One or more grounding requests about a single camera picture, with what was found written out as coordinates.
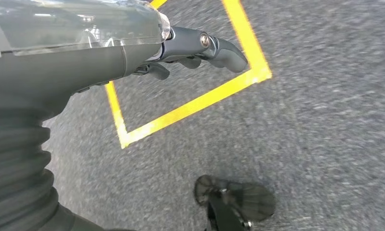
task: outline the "robotic arm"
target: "robotic arm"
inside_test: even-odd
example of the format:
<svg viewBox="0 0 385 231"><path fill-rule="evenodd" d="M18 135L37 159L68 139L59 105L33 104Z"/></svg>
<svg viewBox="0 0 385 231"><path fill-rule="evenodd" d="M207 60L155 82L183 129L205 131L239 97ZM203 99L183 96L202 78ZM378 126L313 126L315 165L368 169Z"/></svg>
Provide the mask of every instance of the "robotic arm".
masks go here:
<svg viewBox="0 0 385 231"><path fill-rule="evenodd" d="M159 63L202 60L233 72L247 65L232 43L170 27L146 2L0 0L0 231L102 231L58 203L42 121L93 85L166 79Z"/></svg>

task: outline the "yellow square outline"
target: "yellow square outline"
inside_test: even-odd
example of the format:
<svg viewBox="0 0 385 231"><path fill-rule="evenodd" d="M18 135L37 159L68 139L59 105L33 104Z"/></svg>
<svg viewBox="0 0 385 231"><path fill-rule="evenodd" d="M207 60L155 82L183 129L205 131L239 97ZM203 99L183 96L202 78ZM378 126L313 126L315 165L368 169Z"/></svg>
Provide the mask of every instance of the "yellow square outline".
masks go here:
<svg viewBox="0 0 385 231"><path fill-rule="evenodd" d="M153 0L151 5L158 8L166 1L167 0ZM263 55L262 49L240 0L221 1L245 52L251 69L131 132L127 132L126 130L114 83L110 81L106 84L106 91L122 149L133 142L141 140L156 131L217 103L254 83L260 83L268 78L272 78L272 72L267 65L265 56Z"/></svg>

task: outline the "metal screw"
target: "metal screw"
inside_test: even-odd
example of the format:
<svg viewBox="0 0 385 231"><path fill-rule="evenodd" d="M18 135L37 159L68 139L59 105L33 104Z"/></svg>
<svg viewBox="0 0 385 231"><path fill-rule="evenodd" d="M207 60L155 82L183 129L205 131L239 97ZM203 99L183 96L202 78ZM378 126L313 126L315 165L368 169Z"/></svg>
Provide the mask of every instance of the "metal screw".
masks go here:
<svg viewBox="0 0 385 231"><path fill-rule="evenodd" d="M201 45L203 47L209 47L209 45L211 44L209 36L206 33L202 33L199 40L201 41Z"/></svg>

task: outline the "robotic hand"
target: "robotic hand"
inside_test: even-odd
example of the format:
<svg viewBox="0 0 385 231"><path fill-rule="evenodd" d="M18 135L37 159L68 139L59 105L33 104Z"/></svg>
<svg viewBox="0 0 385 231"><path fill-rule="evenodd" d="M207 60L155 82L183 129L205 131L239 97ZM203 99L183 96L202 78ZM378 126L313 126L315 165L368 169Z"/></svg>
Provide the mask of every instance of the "robotic hand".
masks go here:
<svg viewBox="0 0 385 231"><path fill-rule="evenodd" d="M158 53L138 67L134 74L149 73L155 78L166 79L170 72L159 62L180 63L195 69L202 60L235 73L243 71L248 64L242 52L231 42L210 36L204 31L174 26Z"/></svg>

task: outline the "gray carpet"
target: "gray carpet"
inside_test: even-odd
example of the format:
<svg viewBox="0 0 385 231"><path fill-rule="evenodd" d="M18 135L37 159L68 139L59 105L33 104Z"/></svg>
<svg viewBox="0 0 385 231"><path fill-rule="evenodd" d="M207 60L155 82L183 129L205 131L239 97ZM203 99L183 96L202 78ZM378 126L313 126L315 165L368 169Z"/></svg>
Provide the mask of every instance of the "gray carpet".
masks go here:
<svg viewBox="0 0 385 231"><path fill-rule="evenodd" d="M273 71L122 150L103 87L46 123L61 203L105 228L201 231L202 174L265 184L276 214L256 231L385 231L385 0L243 0ZM220 0L168 0L173 25L238 43ZM236 75L168 66L117 80L128 130Z"/></svg>

